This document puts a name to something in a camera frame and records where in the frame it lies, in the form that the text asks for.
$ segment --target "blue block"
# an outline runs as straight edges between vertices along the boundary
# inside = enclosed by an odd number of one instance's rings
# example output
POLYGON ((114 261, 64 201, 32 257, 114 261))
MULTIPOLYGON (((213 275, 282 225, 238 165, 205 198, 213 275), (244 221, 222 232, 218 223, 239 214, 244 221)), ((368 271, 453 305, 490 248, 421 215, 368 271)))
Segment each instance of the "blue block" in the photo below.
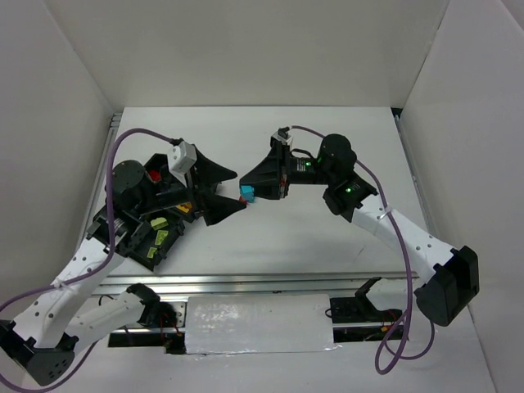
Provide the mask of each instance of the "blue block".
POLYGON ((252 186, 240 186, 240 195, 244 201, 253 203, 255 201, 255 189, 252 186))

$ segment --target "purple cable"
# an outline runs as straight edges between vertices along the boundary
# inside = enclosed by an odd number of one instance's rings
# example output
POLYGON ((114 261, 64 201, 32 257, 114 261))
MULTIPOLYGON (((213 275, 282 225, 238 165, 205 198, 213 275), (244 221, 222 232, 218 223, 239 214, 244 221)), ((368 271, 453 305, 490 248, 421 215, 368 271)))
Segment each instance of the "purple cable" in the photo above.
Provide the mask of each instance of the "purple cable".
MULTIPOLYGON (((318 131, 315 131, 313 129, 309 129, 307 127, 303 127, 301 125, 292 125, 291 129, 300 129, 302 131, 306 131, 306 132, 312 133, 313 135, 316 135, 318 137, 324 138, 324 135, 322 135, 318 131)), ((406 268, 406 281, 407 281, 407 286, 408 286, 408 304, 406 306, 406 311, 402 313, 400 318, 397 321, 395 321, 393 326, 391 326, 390 329, 387 331, 386 335, 384 336, 384 338, 382 339, 382 341, 380 342, 380 344, 378 346, 377 353, 375 354, 375 369, 377 370, 377 373, 379 373, 381 375, 385 375, 385 374, 388 374, 396 366, 396 364, 399 362, 400 359, 403 359, 403 360, 420 359, 427 352, 429 352, 429 350, 431 349, 431 347, 433 345, 433 341, 435 340, 435 324, 432 321, 430 321, 430 324, 431 324, 431 338, 430 338, 429 343, 427 344, 427 347, 420 354, 417 354, 417 355, 414 355, 414 356, 403 356, 402 355, 402 353, 404 352, 404 348, 406 347, 406 344, 407 344, 408 339, 409 339, 409 329, 411 328, 411 318, 412 318, 412 314, 413 314, 413 274, 411 272, 411 264, 409 262, 408 249, 407 249, 407 247, 405 245, 404 238, 402 236, 402 233, 401 233, 401 231, 399 229, 398 224, 396 223, 395 218, 393 217, 391 212, 387 210, 388 205, 387 205, 386 194, 384 193, 384 188, 382 187, 382 184, 380 183, 380 180, 378 180, 378 177, 375 175, 374 172, 372 172, 370 170, 370 168, 368 168, 366 165, 364 165, 359 160, 357 160, 356 162, 364 171, 366 171, 369 174, 369 176, 371 176, 371 178, 373 179, 373 181, 377 185, 378 193, 380 195, 384 211, 386 212, 387 217, 390 219, 391 226, 395 230, 395 234, 396 234, 397 238, 399 239, 400 249, 402 250, 402 256, 404 258, 404 265, 405 265, 405 268, 406 268), (399 347, 397 348, 397 350, 393 351, 387 345, 387 341, 389 340, 391 335, 395 332, 396 329, 399 328, 399 326, 402 323, 404 323, 404 331, 402 332, 402 338, 400 340, 400 344, 399 344, 399 347), (385 368, 380 368, 380 356, 382 354, 382 351, 384 350, 384 347, 386 347, 387 350, 393 355, 393 359, 391 360, 391 362, 385 368)))
MULTIPOLYGON (((151 131, 149 129, 129 129, 122 133, 116 140, 115 143, 113 143, 113 146, 111 146, 111 149, 109 150, 109 156, 107 157, 107 164, 106 164, 106 206, 107 206, 107 227, 109 230, 109 251, 107 252, 107 257, 104 259, 104 261, 98 266, 97 268, 93 269, 91 272, 86 274, 81 274, 75 278, 72 278, 70 280, 65 280, 63 282, 64 285, 71 285, 78 281, 82 281, 85 278, 92 277, 93 275, 100 272, 102 269, 104 269, 109 262, 111 261, 111 258, 115 254, 115 212, 113 210, 113 166, 115 164, 115 156, 116 152, 118 151, 118 148, 120 144, 126 139, 128 136, 133 135, 134 133, 144 133, 146 135, 150 135, 155 138, 159 138, 165 142, 172 142, 172 138, 168 138, 160 133, 156 133, 154 131, 151 131)), ((0 313, 7 308, 9 305, 12 305, 13 303, 17 302, 18 300, 22 300, 26 297, 38 295, 44 292, 48 291, 55 291, 56 288, 53 285, 46 285, 45 287, 36 288, 30 291, 26 291, 23 293, 20 293, 17 296, 13 296, 11 299, 6 300, 2 305, 0 305, 0 313)), ((67 375, 64 379, 62 379, 57 384, 46 387, 43 389, 24 389, 21 386, 16 386, 13 383, 9 382, 1 373, 0 373, 0 382, 9 387, 10 389, 14 391, 18 391, 20 393, 45 393, 47 391, 51 391, 53 389, 56 389, 59 386, 62 386, 64 383, 66 383, 73 375, 79 370, 80 366, 84 363, 84 361, 87 359, 88 355, 93 350, 93 347, 95 344, 92 344, 86 354, 83 356, 83 358, 80 360, 79 364, 73 369, 71 373, 67 375)))

